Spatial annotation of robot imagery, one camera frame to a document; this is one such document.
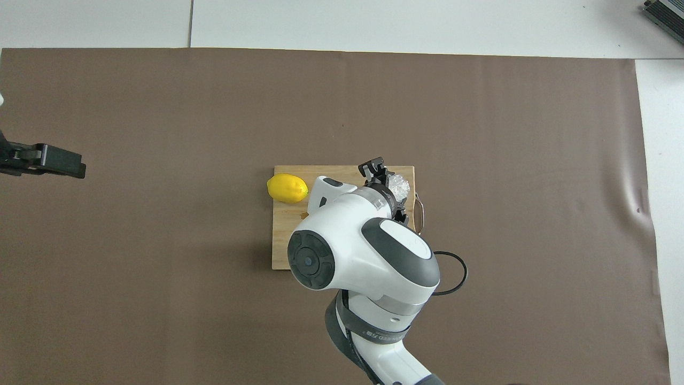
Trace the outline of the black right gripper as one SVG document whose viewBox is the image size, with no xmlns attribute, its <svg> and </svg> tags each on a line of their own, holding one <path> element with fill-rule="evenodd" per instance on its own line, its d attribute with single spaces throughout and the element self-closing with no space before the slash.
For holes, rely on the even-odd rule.
<svg viewBox="0 0 684 385">
<path fill-rule="evenodd" d="M 366 182 L 364 183 L 366 188 L 381 195 L 380 209 L 387 209 L 388 214 L 386 217 L 393 221 L 400 222 L 404 226 L 408 226 L 410 217 L 406 212 L 407 198 L 397 200 L 396 196 L 387 186 L 390 184 L 389 179 L 394 175 L 394 172 L 388 170 L 384 164 L 383 158 L 374 158 L 366 163 L 359 164 L 357 168 L 362 177 L 366 179 Z"/>
</svg>

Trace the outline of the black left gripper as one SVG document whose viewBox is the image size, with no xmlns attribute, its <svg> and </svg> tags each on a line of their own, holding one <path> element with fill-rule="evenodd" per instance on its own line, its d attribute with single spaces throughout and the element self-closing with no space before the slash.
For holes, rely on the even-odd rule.
<svg viewBox="0 0 684 385">
<path fill-rule="evenodd" d="M 84 179 L 86 176 L 87 166 L 80 153 L 44 143 L 36 144 L 36 148 L 32 145 L 9 143 L 3 132 L 0 132 L 0 149 L 2 174 L 37 174 L 39 170 L 77 179 Z M 34 160 L 37 170 L 33 168 Z"/>
</svg>

